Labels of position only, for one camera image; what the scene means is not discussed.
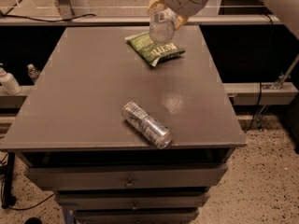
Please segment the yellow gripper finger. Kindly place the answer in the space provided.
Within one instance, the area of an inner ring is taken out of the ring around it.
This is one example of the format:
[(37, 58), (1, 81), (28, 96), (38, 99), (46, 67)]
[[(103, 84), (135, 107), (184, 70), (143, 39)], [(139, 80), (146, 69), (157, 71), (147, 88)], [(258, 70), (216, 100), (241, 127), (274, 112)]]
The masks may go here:
[(177, 15), (175, 18), (175, 30), (177, 31), (179, 28), (185, 25), (188, 19), (189, 19), (188, 16)]
[(156, 12), (163, 11), (165, 8), (164, 0), (149, 0), (147, 14), (152, 16)]

